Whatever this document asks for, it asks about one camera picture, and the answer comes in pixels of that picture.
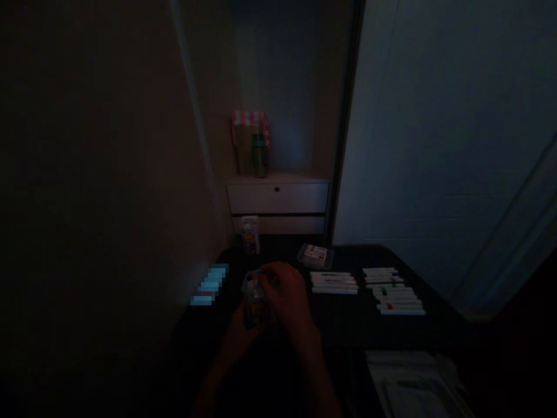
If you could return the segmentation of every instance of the person's right hand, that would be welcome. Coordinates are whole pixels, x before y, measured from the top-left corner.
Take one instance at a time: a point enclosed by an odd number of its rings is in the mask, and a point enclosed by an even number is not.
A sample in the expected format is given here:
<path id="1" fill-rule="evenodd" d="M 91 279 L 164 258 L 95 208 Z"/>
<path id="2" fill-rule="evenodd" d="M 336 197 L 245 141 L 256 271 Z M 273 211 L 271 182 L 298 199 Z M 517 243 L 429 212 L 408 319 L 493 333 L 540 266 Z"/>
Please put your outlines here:
<path id="1" fill-rule="evenodd" d="M 262 275 L 261 285 L 265 297 L 286 328 L 298 350 L 321 350 L 321 335 L 309 311 L 306 285 L 298 270 L 290 264 L 275 261 L 259 268 L 262 272 L 278 276 L 278 288 L 273 288 L 268 275 Z"/>

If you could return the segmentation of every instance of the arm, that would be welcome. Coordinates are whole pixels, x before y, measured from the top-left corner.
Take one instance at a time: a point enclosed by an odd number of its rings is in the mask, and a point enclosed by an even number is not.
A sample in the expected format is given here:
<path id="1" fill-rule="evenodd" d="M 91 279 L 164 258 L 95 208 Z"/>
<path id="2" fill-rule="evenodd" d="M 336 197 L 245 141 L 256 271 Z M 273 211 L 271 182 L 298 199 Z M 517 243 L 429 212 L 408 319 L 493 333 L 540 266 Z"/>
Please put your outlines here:
<path id="1" fill-rule="evenodd" d="M 265 297 L 277 311 L 286 328 L 312 392 L 314 414 L 320 417 L 342 417 L 340 404 L 332 387 L 321 349 L 321 334 L 313 323 L 303 277 L 298 270 L 282 262 L 272 262 L 262 271 L 278 276 L 278 288 L 266 276 L 261 282 Z"/>
<path id="2" fill-rule="evenodd" d="M 192 418 L 204 418 L 213 415 L 220 385 L 226 373 L 240 361 L 249 346 L 263 333 L 267 326 L 267 324 L 261 324 L 247 330 L 244 326 L 244 318 L 245 302 L 242 299 L 240 306 L 232 314 L 230 325 L 219 352 L 205 376 L 191 413 Z"/>

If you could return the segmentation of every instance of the green water bottle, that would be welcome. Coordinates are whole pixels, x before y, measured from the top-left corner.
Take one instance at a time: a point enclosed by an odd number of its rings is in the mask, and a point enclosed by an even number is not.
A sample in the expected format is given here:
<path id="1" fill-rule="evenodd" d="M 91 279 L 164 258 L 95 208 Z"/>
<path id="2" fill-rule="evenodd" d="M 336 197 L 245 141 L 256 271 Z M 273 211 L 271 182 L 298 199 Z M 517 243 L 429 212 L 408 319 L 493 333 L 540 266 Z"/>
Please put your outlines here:
<path id="1" fill-rule="evenodd" d="M 255 176 L 267 177 L 269 167 L 269 150 L 265 146 L 265 136 L 256 134 L 251 136 L 251 158 L 255 167 Z"/>

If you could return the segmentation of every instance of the person's left hand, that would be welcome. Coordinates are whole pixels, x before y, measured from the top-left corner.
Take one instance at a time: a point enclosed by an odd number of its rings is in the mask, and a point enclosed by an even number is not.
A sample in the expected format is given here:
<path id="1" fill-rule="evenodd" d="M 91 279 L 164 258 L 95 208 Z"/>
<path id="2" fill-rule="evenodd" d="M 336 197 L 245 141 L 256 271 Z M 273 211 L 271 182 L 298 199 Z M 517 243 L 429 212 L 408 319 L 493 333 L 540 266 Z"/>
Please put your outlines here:
<path id="1" fill-rule="evenodd" d="M 269 325 L 267 322 L 248 330 L 245 328 L 244 319 L 245 301 L 242 299 L 240 306 L 232 313 L 230 325 L 217 354 L 217 361 L 225 370 L 232 368 L 240 361 L 249 346 Z"/>

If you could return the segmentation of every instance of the small plastic box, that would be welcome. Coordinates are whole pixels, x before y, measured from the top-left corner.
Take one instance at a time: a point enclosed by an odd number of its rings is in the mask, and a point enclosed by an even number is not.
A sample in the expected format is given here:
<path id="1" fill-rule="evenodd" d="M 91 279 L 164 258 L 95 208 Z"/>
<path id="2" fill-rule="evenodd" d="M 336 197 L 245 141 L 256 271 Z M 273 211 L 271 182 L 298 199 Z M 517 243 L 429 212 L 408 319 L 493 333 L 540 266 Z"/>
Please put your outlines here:
<path id="1" fill-rule="evenodd" d="M 309 249 L 311 254 L 307 255 L 306 250 Z M 314 270 L 330 270 L 332 267 L 332 258 L 335 255 L 333 250 L 328 248 L 317 247 L 312 244 L 304 244 L 298 251 L 296 258 L 305 267 Z"/>

